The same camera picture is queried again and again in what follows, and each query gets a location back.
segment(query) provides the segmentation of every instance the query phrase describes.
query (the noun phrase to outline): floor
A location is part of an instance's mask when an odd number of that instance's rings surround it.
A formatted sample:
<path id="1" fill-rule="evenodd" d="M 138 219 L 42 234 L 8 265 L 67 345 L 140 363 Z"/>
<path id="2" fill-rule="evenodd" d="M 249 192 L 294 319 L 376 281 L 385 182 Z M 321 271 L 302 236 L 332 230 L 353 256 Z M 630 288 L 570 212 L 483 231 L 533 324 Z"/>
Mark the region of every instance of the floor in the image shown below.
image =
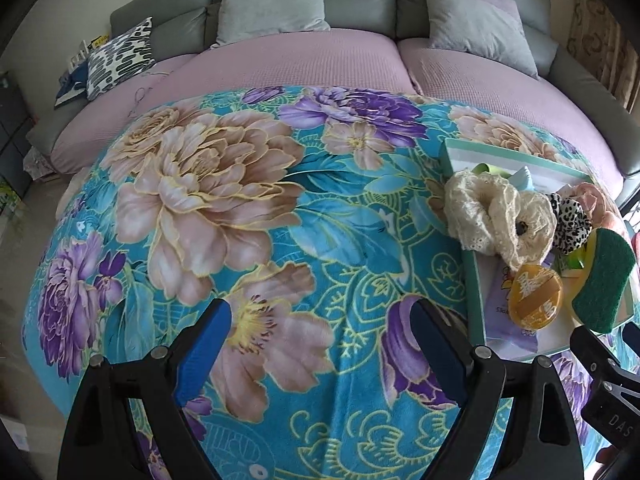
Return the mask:
<path id="1" fill-rule="evenodd" d="M 55 479 L 65 419 L 36 380 L 22 351 L 20 327 L 31 280 L 55 227 L 55 211 L 67 182 L 33 184 L 21 218 L 0 241 L 0 414 L 25 425 L 25 454 L 43 480 Z"/>

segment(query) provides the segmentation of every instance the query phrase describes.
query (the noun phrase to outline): green scouring pad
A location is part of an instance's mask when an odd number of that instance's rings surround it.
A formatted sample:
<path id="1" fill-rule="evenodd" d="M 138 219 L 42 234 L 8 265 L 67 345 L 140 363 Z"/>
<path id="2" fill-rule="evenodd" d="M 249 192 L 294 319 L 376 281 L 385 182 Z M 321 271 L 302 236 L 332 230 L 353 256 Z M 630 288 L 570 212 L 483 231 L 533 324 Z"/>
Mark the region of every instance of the green scouring pad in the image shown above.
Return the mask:
<path id="1" fill-rule="evenodd" d="M 594 229 L 586 244 L 584 272 L 565 291 L 565 304 L 590 330 L 611 332 L 635 263 L 636 256 L 622 236 L 609 229 Z"/>

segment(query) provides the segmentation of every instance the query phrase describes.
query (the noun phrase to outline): purple packet of tissues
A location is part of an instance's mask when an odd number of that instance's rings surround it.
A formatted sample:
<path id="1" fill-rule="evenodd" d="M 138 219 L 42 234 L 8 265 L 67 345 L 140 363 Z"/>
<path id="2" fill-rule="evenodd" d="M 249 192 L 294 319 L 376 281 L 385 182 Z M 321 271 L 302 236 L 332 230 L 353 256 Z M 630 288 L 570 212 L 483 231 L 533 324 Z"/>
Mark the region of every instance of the purple packet of tissues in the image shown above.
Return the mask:
<path id="1" fill-rule="evenodd" d="M 551 267 L 555 256 L 549 253 L 543 267 Z M 488 339 L 501 339 L 528 352 L 538 351 L 538 336 L 535 330 L 517 326 L 509 317 L 508 297 L 514 274 L 502 261 L 495 271 L 494 281 L 484 302 L 484 328 Z"/>

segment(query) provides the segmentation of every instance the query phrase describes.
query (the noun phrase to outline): blue gripper pad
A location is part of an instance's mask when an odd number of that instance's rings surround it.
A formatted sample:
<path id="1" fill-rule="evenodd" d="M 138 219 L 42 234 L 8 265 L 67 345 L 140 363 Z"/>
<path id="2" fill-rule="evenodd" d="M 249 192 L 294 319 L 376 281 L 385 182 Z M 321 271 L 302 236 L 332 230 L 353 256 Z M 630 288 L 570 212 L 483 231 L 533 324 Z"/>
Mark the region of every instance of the blue gripper pad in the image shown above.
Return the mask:
<path id="1" fill-rule="evenodd" d="M 442 391 L 462 408 L 467 399 L 465 367 L 429 314 L 418 303 L 411 308 L 410 323 L 415 340 Z"/>
<path id="2" fill-rule="evenodd" d="M 637 356 L 640 356 L 640 328 L 635 323 L 627 323 L 622 329 L 622 339 Z"/>
<path id="3" fill-rule="evenodd" d="M 200 391 L 231 330 L 231 307 L 222 301 L 177 367 L 174 399 L 183 408 Z"/>

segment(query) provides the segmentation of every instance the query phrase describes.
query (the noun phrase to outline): dark gray cabinet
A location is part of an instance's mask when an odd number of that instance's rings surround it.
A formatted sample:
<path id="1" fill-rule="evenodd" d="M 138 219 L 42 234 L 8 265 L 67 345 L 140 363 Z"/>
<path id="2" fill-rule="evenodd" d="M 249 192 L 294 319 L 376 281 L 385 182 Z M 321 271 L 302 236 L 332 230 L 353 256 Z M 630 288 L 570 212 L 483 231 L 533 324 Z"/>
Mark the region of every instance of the dark gray cabinet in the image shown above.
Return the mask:
<path id="1" fill-rule="evenodd" d="M 0 75 L 0 176 L 20 197 L 31 183 L 22 160 L 31 148 L 26 135 L 32 127 L 19 88 L 7 75 Z"/>

